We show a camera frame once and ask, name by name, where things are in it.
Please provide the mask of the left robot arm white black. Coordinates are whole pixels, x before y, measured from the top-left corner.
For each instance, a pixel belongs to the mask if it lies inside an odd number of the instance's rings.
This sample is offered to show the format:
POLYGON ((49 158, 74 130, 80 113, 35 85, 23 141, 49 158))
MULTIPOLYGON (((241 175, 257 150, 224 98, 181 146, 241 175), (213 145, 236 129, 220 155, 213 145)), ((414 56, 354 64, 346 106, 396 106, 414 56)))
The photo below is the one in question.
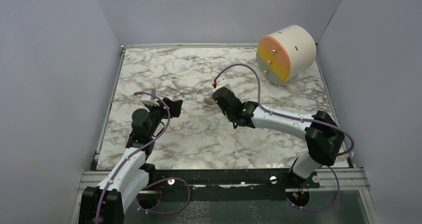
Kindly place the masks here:
POLYGON ((144 108, 131 115, 132 131, 123 156, 112 171, 96 186, 86 187, 82 192, 78 222, 80 224, 122 224, 124 214, 141 189, 156 185, 156 175, 142 166, 152 153, 155 141, 165 132, 165 123, 159 133, 156 129, 163 120, 179 117, 182 100, 169 98, 142 98, 144 108))

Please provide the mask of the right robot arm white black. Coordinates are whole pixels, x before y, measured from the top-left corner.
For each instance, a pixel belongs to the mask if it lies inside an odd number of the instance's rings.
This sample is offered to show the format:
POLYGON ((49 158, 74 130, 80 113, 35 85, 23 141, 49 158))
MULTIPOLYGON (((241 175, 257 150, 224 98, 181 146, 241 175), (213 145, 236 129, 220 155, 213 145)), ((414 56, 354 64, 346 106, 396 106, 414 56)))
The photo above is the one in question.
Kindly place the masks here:
POLYGON ((318 111, 314 115, 276 112, 257 102, 241 102, 226 87, 216 90, 212 99, 222 113, 237 127, 271 129, 302 139, 307 144, 307 152, 298 157, 287 174, 288 183, 295 188, 304 184, 312 173, 321 166, 331 166, 336 161, 344 134, 328 113, 318 111))

